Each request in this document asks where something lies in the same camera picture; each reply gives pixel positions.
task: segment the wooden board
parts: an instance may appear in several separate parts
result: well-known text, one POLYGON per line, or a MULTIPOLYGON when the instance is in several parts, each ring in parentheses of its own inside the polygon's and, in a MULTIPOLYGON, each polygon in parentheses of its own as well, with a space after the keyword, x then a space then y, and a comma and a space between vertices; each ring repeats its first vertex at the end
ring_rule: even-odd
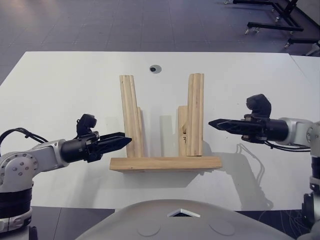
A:
POLYGON ((187 156, 187 118, 188 107, 178 107, 179 156, 187 156))
POLYGON ((142 150, 142 157, 145 155, 145 149, 144 149, 144 138, 143 138, 143 128, 142 128, 142 111, 141 108, 138 107, 138 122, 139 122, 139 130, 141 134, 141 150, 142 150))
POLYGON ((204 131, 204 74, 195 73, 189 76, 186 155, 202 156, 204 131))
POLYGON ((216 156, 113 157, 110 170, 129 172, 200 172, 222 167, 216 156))
POLYGON ((135 90, 134 76, 120 76, 122 110, 125 136, 132 138, 126 146, 126 155, 131 157, 143 157, 142 124, 139 121, 139 111, 135 90))

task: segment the metal stand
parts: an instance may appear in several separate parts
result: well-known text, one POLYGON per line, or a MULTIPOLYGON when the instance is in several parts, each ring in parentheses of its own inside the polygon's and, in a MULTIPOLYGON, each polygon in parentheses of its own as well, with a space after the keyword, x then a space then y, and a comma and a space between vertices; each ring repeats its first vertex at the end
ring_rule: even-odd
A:
POLYGON ((317 38, 289 38, 284 48, 287 49, 292 44, 312 44, 312 48, 305 54, 306 56, 310 56, 315 52, 320 51, 320 39, 317 38))
POLYGON ((248 34, 251 28, 255 28, 256 32, 258 32, 260 28, 291 31, 291 34, 293 34, 294 31, 302 32, 304 29, 291 17, 291 12, 297 6, 297 2, 298 0, 292 0, 285 8, 283 8, 279 3, 269 0, 233 0, 233 4, 271 5, 273 7, 272 11, 277 11, 279 13, 279 16, 275 19, 276 24, 248 22, 248 28, 244 34, 248 34), (288 25, 279 24, 278 22, 281 19, 284 19, 288 25))

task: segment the black metal frame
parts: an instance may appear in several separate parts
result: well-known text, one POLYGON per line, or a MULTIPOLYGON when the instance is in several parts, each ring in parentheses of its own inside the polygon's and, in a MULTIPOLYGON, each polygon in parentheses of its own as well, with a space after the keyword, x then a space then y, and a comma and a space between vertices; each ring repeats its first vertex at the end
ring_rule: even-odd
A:
POLYGON ((291 12, 297 6, 298 0, 292 0, 283 8, 279 3, 270 0, 233 0, 233 4, 255 4, 255 5, 271 5, 275 11, 279 13, 277 19, 283 19, 288 25, 282 24, 268 24, 260 22, 249 21, 247 26, 251 28, 262 28, 262 29, 277 29, 285 31, 298 31, 302 32, 304 29, 301 27, 292 17, 291 12))
POLYGON ((288 44, 316 44, 320 39, 317 38, 289 38, 288 44))

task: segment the wooden base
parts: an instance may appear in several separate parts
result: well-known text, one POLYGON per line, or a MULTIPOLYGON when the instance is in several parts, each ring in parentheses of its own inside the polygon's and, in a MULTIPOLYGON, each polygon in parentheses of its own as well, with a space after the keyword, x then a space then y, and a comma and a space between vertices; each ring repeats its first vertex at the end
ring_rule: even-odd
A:
POLYGON ((221 167, 217 156, 113 157, 110 161, 110 170, 122 173, 201 172, 221 167))

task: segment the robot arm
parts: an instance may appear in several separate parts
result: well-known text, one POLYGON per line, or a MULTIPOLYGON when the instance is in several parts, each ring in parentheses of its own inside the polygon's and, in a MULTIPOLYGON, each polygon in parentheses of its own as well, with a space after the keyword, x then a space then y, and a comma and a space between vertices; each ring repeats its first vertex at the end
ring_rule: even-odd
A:
POLYGON ((10 152, 0 157, 0 233, 30 223, 34 176, 67 167, 75 161, 90 163, 100 160, 103 154, 119 150, 131 142, 132 139, 122 132, 103 136, 97 131, 92 132, 96 122, 94 116, 84 114, 77 121, 74 139, 44 142, 30 150, 10 152))
POLYGON ((313 192, 304 195, 302 215, 305 223, 312 226, 320 221, 320 121, 287 117, 270 119, 271 104, 263 94, 249 97, 246 105, 252 113, 244 115, 243 120, 217 119, 209 122, 209 125, 231 134, 242 135, 244 141, 265 144, 271 149, 310 152, 310 188, 313 192))

